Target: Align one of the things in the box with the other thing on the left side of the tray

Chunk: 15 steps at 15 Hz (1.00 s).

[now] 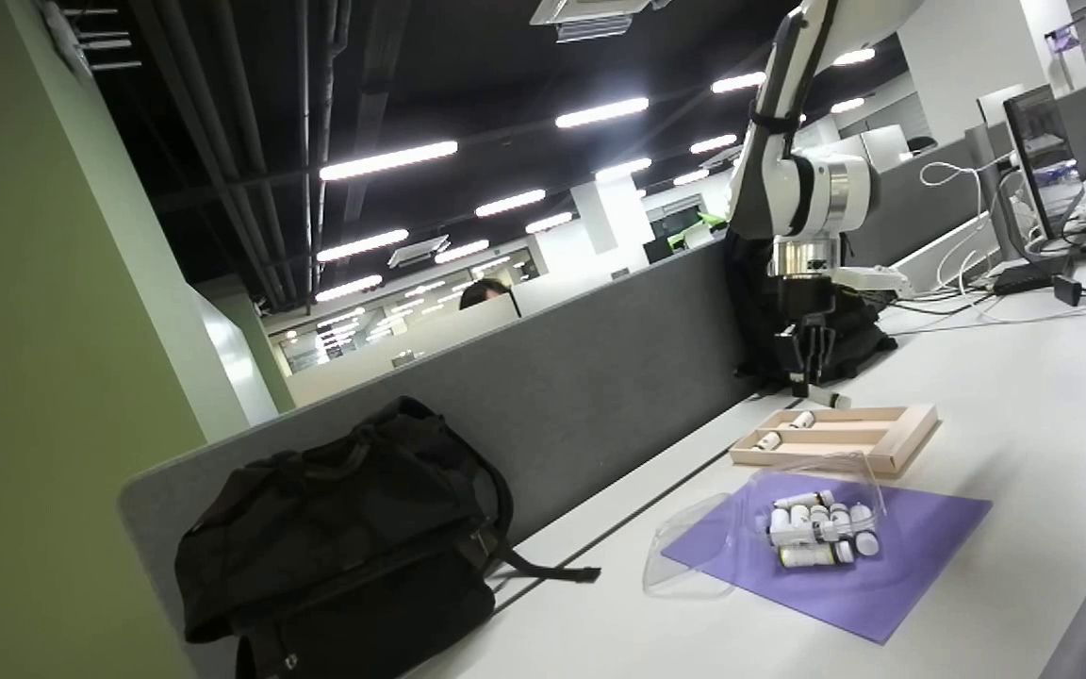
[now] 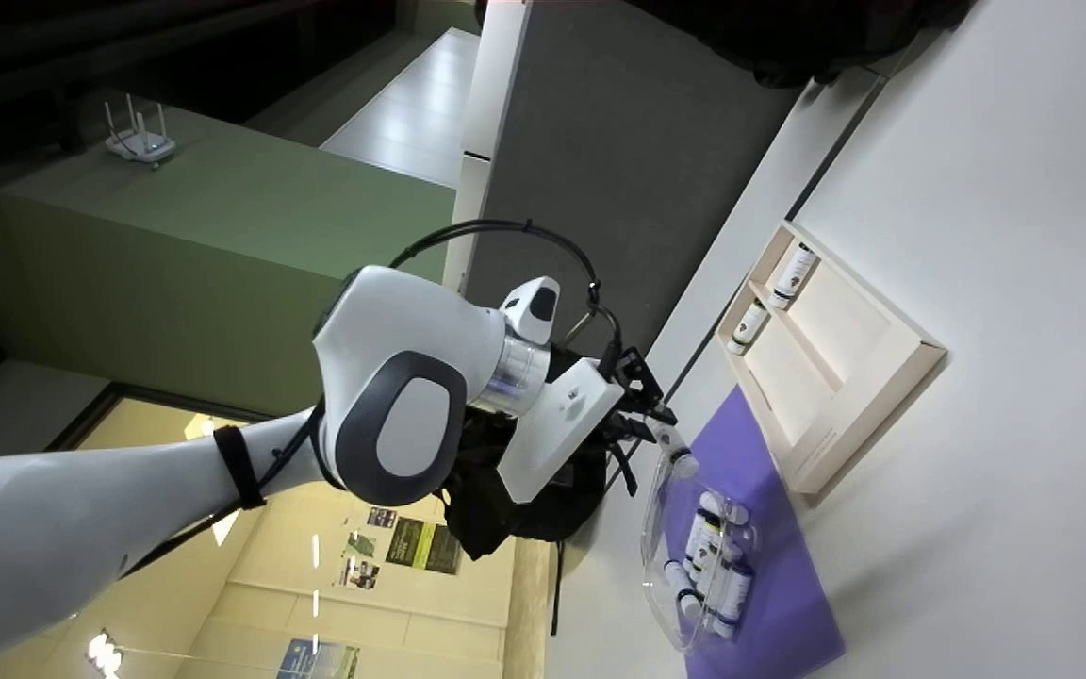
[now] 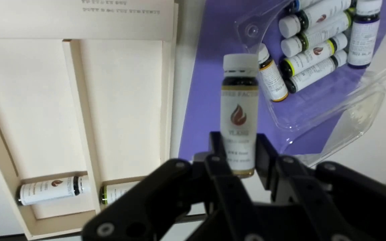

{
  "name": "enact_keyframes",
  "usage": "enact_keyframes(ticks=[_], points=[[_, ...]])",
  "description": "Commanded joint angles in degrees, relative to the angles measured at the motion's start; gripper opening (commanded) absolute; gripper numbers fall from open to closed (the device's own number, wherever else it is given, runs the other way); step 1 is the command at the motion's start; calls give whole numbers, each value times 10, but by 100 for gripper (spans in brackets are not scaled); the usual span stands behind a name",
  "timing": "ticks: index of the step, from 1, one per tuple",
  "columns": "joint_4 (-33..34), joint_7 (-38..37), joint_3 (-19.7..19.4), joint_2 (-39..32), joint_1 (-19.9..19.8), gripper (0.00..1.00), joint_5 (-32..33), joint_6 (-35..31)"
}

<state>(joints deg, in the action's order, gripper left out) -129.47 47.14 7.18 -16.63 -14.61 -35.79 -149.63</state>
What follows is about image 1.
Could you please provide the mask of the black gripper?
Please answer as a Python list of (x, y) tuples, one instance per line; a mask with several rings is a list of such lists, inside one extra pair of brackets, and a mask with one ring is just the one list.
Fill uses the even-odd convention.
[(851, 376), (864, 357), (861, 306), (833, 282), (787, 282), (776, 346), (791, 376)]

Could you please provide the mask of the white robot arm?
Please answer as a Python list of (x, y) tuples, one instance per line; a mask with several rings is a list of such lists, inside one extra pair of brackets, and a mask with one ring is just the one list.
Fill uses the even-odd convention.
[(895, 339), (879, 310), (910, 297), (899, 269), (850, 269), (841, 238), (879, 203), (864, 154), (794, 145), (809, 78), (895, 33), (925, 0), (799, 0), (776, 27), (764, 82), (733, 163), (729, 290), (748, 371), (809, 388), (861, 373)]

